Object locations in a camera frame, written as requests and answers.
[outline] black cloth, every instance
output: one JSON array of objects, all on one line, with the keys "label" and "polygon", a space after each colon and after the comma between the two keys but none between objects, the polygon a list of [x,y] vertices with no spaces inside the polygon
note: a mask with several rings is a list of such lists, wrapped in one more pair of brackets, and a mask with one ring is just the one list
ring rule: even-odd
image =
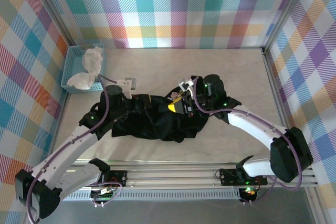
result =
[{"label": "black cloth", "polygon": [[185,138],[195,138],[208,120],[207,115],[195,111],[189,118],[186,114],[177,114],[168,110],[170,100],[180,91],[177,87],[166,97],[152,95],[152,107],[141,114],[129,114],[128,118],[116,122],[112,129],[112,137],[132,135],[144,139],[161,139],[163,141],[182,142]]}]

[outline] white tabletop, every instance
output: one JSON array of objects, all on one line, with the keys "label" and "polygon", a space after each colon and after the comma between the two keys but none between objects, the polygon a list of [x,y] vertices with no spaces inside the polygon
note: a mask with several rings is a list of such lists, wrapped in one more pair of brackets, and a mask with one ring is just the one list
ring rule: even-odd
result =
[{"label": "white tabletop", "polygon": [[[165,96],[183,78],[217,74],[231,96],[263,118],[280,124],[259,49],[107,49],[106,76],[137,79],[136,93]],[[101,92],[72,94],[60,123],[57,148],[99,101]],[[248,155],[269,152],[256,139],[211,117],[196,138],[182,143],[112,138],[107,133],[80,158],[143,161],[239,162]]]}]

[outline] plastic basket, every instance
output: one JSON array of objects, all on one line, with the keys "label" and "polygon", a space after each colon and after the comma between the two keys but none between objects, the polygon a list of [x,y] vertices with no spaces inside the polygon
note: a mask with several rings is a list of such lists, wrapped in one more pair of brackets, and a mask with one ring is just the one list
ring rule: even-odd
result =
[{"label": "plastic basket", "polygon": [[89,90],[80,90],[75,87],[71,87],[67,85],[68,80],[77,73],[87,72],[87,70],[82,65],[82,56],[85,54],[86,50],[89,48],[100,47],[103,49],[102,57],[103,61],[101,64],[101,74],[105,74],[106,67],[106,53],[104,49],[104,44],[89,44],[89,45],[81,45],[81,46],[71,46],[67,51],[67,58],[65,59],[65,65],[63,70],[61,87],[64,88],[71,94],[74,93],[82,93],[82,92],[91,92],[91,91],[99,91],[103,90],[98,79],[92,85]]}]

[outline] colorful checkered pattern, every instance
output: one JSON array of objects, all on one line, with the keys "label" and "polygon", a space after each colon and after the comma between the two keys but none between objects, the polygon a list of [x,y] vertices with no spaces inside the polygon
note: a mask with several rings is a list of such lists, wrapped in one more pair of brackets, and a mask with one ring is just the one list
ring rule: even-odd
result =
[{"label": "colorful checkered pattern", "polygon": [[40,0],[0,0],[0,223],[18,223],[14,176],[45,158],[67,44]]},{"label": "colorful checkered pattern", "polygon": [[290,123],[309,140],[336,223],[336,0],[299,0],[270,58]]},{"label": "colorful checkered pattern", "polygon": [[286,1],[54,0],[76,41],[117,48],[259,47]]},{"label": "colorful checkered pattern", "polygon": [[268,41],[269,36],[270,36],[271,32],[272,32],[273,29],[274,29],[274,26],[275,26],[276,23],[278,22],[279,17],[280,17],[280,15],[281,15],[281,13],[282,13],[284,7],[285,7],[286,4],[287,4],[287,1],[288,1],[288,0],[282,0],[282,1],[281,1],[281,4],[279,5],[279,8],[277,9],[277,11],[276,11],[276,13],[275,13],[275,15],[274,15],[274,18],[273,18],[273,20],[272,20],[272,23],[271,23],[270,26],[268,27],[268,30],[267,30],[267,32],[266,32],[266,35],[265,35],[265,37],[264,37],[264,39],[263,39],[263,41],[262,41],[262,44],[261,44],[262,47],[263,47],[263,46],[266,44],[266,42]]}]

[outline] purple cable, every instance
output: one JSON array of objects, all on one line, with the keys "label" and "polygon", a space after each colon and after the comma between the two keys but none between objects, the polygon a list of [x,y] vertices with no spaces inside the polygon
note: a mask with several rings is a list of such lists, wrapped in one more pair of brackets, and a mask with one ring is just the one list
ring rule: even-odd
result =
[{"label": "purple cable", "polygon": [[[253,118],[254,120],[256,120],[257,122],[269,127],[270,129],[273,129],[273,125],[269,124],[268,122],[264,121],[263,119],[253,115],[253,114],[248,114],[248,112],[246,111],[243,111],[243,110],[237,110],[237,109],[220,109],[220,110],[212,110],[212,111],[208,111],[208,110],[204,110],[198,103],[197,101],[197,96],[196,96],[196,85],[197,85],[197,80],[198,80],[198,77],[196,77],[193,82],[194,82],[194,90],[193,90],[193,96],[194,96],[194,99],[195,99],[195,104],[197,106],[197,108],[203,112],[203,113],[206,113],[206,114],[211,114],[211,113],[218,113],[218,112],[223,112],[223,111],[232,111],[232,112],[238,112],[238,113],[241,113],[243,115],[248,115],[249,117]],[[298,180],[298,183],[296,184],[295,187],[288,187],[286,185],[284,185],[283,183],[277,181],[277,178],[272,178],[270,176],[268,176],[268,178],[270,180],[272,180],[275,183],[278,183],[281,187],[283,187],[284,189],[287,189],[287,190],[290,190],[290,191],[295,191],[297,189],[299,189],[299,187],[301,186],[301,183],[302,183],[302,167],[300,165],[300,160],[299,160],[299,156],[297,154],[297,152],[295,151],[294,149],[294,146],[292,145],[292,143],[289,141],[289,139],[281,132],[279,131],[278,129],[274,129],[274,131],[276,133],[278,133],[288,144],[288,146],[290,147],[291,151],[293,152],[293,155],[294,155],[294,158],[295,158],[295,162],[296,162],[296,165],[298,167],[298,172],[299,172],[299,180]]]},{"label": "purple cable", "polygon": [[105,76],[100,75],[100,77],[103,78],[103,79],[105,79],[105,80],[107,80],[107,81],[110,81],[110,82],[112,82],[112,83],[117,83],[116,81],[113,81],[113,80],[111,80],[111,79],[109,79],[109,78],[107,78],[107,77],[105,77]]},{"label": "purple cable", "polygon": [[[98,75],[98,79],[99,79],[99,82],[101,83],[101,86],[103,88],[103,91],[104,91],[104,95],[105,95],[105,100],[106,100],[106,110],[105,110],[105,114],[104,116],[102,117],[102,119],[94,126],[92,127],[91,129],[89,129],[88,131],[84,132],[83,134],[75,137],[71,142],[68,142],[66,143],[64,146],[62,146],[62,148],[60,148],[57,152],[53,153],[52,156],[50,157],[50,159],[48,160],[48,162],[46,162],[46,164],[43,166],[42,169],[46,169],[48,168],[48,166],[50,165],[50,163],[65,149],[67,148],[69,145],[72,144],[72,142],[76,142],[77,140],[81,139],[82,137],[86,136],[87,134],[91,133],[92,131],[94,131],[96,128],[98,128],[103,122],[104,120],[106,119],[107,117],[107,114],[109,113],[109,97],[108,97],[108,94],[107,94],[107,90],[105,88],[105,85],[104,83],[102,82],[101,78],[104,78],[108,81],[111,81],[113,83],[116,83],[116,81],[113,81],[113,80],[110,80],[102,75]],[[31,213],[31,201],[32,201],[32,192],[33,192],[33,187],[35,186],[35,184],[37,183],[37,180],[38,178],[41,176],[42,174],[42,171],[40,171],[36,177],[34,178],[33,182],[31,183],[30,187],[29,187],[29,190],[28,190],[28,193],[27,193],[27,212],[28,212],[28,219],[30,221],[31,224],[37,224],[39,223],[40,219],[38,218],[36,221],[34,220],[33,218],[33,215]]]},{"label": "purple cable", "polygon": [[[112,198],[109,199],[108,201],[102,203],[101,206],[105,206],[105,205],[107,205],[108,203],[110,203],[111,201],[113,201],[115,198],[117,198],[117,197],[120,195],[121,190],[122,190],[122,184],[121,184],[120,182],[94,183],[94,184],[91,184],[90,186],[103,186],[103,185],[118,185],[118,186],[120,186],[120,190],[119,190],[119,192],[118,192],[114,197],[112,197]],[[97,198],[97,197],[98,197],[98,195],[95,196],[94,199],[93,199],[93,201],[92,201],[96,206],[98,206],[98,203],[96,202],[96,198]]]}]

